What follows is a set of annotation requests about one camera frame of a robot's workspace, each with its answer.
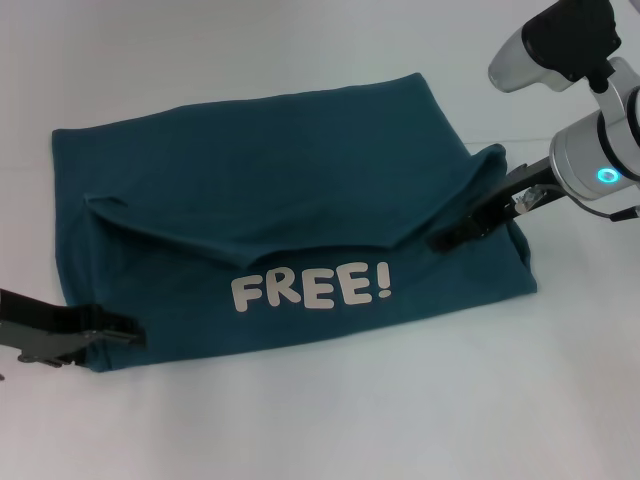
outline white table surface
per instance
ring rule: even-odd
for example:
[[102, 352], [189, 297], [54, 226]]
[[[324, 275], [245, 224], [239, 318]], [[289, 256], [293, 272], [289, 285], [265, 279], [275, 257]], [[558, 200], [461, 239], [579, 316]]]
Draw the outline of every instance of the white table surface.
[[[54, 128], [420, 71], [471, 150], [545, 156], [595, 108], [585, 86], [504, 95], [485, 72], [550, 3], [0, 0], [0, 285], [62, 301]], [[640, 69], [640, 16], [614, 3]], [[564, 200], [519, 224], [540, 292], [492, 306], [101, 375], [0, 348], [0, 478], [637, 480], [640, 222]]]

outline folded shirt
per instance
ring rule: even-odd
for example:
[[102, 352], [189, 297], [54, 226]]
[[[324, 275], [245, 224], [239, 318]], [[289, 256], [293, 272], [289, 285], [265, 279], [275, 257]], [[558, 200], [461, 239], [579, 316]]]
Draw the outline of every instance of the folded shirt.
[[133, 317], [148, 348], [95, 371], [284, 347], [536, 290], [515, 224], [442, 255], [425, 238], [506, 173], [471, 156], [419, 74], [179, 107], [53, 132], [70, 305]]

